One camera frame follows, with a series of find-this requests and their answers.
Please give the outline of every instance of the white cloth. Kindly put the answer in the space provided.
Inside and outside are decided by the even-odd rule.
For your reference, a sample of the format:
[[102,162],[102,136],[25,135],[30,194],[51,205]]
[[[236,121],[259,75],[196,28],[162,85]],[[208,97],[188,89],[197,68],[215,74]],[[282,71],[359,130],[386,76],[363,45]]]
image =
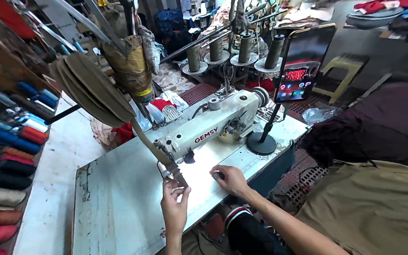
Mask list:
[[159,97],[159,99],[163,99],[164,101],[170,101],[171,103],[177,106],[177,110],[182,112],[186,108],[188,108],[187,102],[185,102],[176,92],[172,91],[165,91]]

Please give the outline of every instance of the phone stand base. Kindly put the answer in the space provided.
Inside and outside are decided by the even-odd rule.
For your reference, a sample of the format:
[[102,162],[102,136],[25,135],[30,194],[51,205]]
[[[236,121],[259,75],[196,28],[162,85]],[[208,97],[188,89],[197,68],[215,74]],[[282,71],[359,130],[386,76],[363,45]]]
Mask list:
[[252,133],[251,135],[249,135],[246,140],[246,147],[252,153],[257,155],[267,156],[272,154],[276,149],[275,139],[270,135],[267,135],[267,138],[265,138],[264,142],[259,142],[259,140],[261,140],[261,136],[261,132]]

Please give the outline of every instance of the phone screen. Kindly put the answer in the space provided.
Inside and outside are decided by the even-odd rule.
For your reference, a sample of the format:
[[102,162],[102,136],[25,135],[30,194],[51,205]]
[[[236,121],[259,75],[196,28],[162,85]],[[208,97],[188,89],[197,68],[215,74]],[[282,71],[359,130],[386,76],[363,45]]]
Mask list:
[[289,36],[284,69],[277,88],[275,102],[306,99],[314,86],[328,46],[335,34],[334,26],[324,26]]

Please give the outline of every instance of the plastic stool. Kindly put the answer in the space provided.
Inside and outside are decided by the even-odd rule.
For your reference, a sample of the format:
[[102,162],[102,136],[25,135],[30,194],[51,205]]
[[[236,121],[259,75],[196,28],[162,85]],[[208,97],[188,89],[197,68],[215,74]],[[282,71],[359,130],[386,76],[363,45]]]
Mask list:
[[344,79],[341,81],[339,86],[336,88],[334,92],[330,92],[320,88],[313,88],[314,92],[324,94],[330,96],[331,99],[329,103],[336,102],[341,95],[347,90],[349,84],[354,79],[355,75],[357,75],[361,69],[366,65],[369,61],[369,57],[360,56],[360,55],[349,55],[345,54],[342,56],[335,57],[334,59],[330,60],[330,62],[322,69],[322,73],[326,75],[333,67],[343,68],[347,70],[347,74]]

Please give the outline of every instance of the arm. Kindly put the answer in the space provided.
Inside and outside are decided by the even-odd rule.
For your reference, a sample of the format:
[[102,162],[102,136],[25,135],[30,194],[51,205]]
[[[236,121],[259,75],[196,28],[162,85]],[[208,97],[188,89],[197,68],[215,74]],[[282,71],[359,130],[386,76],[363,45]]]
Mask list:
[[[182,233],[187,223],[187,202],[191,188],[173,189],[178,183],[169,180],[163,185],[163,199],[161,209],[166,227],[166,255],[182,255]],[[183,194],[182,200],[177,202],[177,197]]]
[[[224,179],[221,179],[215,171],[223,173]],[[223,189],[247,201],[249,205],[266,217],[296,254],[348,255],[326,236],[270,203],[251,189],[240,169],[233,166],[215,166],[210,174]]]

